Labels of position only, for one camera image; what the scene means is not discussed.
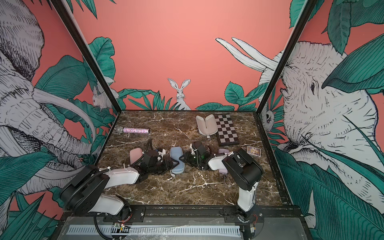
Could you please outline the pink zippered umbrella case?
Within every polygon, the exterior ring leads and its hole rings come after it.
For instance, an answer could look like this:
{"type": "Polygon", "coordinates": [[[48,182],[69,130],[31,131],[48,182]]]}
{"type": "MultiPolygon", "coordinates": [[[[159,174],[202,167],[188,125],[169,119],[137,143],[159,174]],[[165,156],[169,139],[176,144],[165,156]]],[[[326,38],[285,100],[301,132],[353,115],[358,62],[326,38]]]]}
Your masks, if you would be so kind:
{"type": "Polygon", "coordinates": [[[141,148],[135,148],[130,150],[130,165],[133,165],[143,156],[143,150],[141,148]]]}

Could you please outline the blue zippered umbrella case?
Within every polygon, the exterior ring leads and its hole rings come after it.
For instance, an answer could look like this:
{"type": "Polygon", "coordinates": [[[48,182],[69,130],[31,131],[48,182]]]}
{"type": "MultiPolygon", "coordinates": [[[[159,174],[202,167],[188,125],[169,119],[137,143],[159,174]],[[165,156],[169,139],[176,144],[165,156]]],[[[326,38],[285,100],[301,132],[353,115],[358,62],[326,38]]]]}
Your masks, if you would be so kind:
{"type": "Polygon", "coordinates": [[[180,160],[180,157],[183,155],[183,150],[181,147],[172,147],[170,151],[170,157],[173,162],[178,162],[176,166],[171,170],[173,175],[182,174],[185,170],[185,163],[180,160]]]}

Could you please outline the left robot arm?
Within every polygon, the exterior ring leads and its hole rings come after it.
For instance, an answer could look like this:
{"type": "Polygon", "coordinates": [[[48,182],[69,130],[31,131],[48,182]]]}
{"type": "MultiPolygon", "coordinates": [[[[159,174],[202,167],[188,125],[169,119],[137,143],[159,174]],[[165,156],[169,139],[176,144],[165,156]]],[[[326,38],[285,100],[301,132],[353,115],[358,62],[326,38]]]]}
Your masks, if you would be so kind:
{"type": "Polygon", "coordinates": [[[122,185],[135,185],[149,175],[161,175],[173,170],[179,162],[166,156],[164,149],[146,150],[136,148],[130,151],[129,165],[123,168],[100,169],[95,165],[86,166],[61,191],[63,210],[76,216],[87,213],[104,213],[123,217],[130,215],[130,204],[123,197],[104,193],[122,185]]]}

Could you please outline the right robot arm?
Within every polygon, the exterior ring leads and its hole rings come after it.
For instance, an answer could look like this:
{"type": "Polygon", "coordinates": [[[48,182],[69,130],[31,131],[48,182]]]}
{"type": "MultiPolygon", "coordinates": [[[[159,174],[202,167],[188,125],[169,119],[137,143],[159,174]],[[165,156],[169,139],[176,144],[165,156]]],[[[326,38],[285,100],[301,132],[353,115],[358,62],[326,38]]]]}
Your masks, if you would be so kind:
{"type": "Polygon", "coordinates": [[[227,170],[239,187],[238,219],[242,223],[256,221],[258,213],[255,197],[264,173],[262,166],[242,148],[229,153],[214,154],[201,142],[194,142],[190,144],[190,149],[179,160],[202,171],[227,170]]]}

